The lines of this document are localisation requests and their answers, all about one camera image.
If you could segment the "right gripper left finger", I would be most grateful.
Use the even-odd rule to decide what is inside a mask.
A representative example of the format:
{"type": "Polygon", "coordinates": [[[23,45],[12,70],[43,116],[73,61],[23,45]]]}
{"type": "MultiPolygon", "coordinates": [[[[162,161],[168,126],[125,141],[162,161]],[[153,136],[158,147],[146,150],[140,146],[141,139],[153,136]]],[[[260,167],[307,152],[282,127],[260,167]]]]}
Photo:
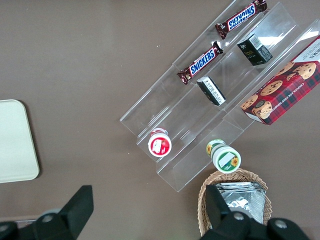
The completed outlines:
{"type": "Polygon", "coordinates": [[[93,211],[93,187],[83,185],[59,212],[49,212],[37,219],[35,239],[76,240],[93,211]]]}

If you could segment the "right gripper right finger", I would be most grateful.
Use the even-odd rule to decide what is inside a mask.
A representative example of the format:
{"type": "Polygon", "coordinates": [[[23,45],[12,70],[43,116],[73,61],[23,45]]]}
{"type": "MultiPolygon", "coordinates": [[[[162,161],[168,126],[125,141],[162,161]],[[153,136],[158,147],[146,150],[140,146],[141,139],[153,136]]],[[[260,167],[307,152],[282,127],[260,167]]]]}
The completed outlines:
{"type": "Polygon", "coordinates": [[[231,211],[214,185],[205,190],[206,211],[212,228],[205,240],[246,240],[251,231],[251,220],[242,212],[231,211]]]}

